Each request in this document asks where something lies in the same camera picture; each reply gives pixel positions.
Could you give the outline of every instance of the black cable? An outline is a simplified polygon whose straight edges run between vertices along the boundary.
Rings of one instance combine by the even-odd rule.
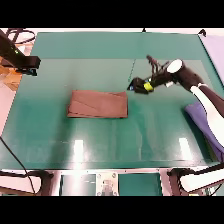
[[[35,190],[34,190],[34,187],[33,187],[33,182],[32,182],[32,180],[31,180],[31,178],[30,178],[30,176],[29,176],[29,174],[28,174],[28,172],[27,172],[25,166],[24,166],[24,165],[22,164],[22,162],[16,157],[16,155],[12,152],[12,150],[8,147],[8,145],[7,145],[7,144],[5,143],[5,141],[2,139],[2,136],[0,136],[0,140],[1,140],[1,142],[3,143],[3,145],[9,150],[9,152],[11,153],[11,155],[12,155],[12,156],[16,159],[16,161],[20,164],[20,166],[24,169],[24,171],[25,171],[27,177],[28,177],[29,180],[30,180],[30,185],[31,185],[31,187],[32,187],[33,194],[34,194],[35,196],[37,196],[37,195],[36,195],[36,192],[35,192]]]
[[[212,196],[212,195],[214,195],[218,190],[219,190],[219,188],[222,186],[222,184],[220,184],[216,189],[215,189],[215,191],[212,193],[212,194],[210,194],[210,195],[208,195],[208,196]]]

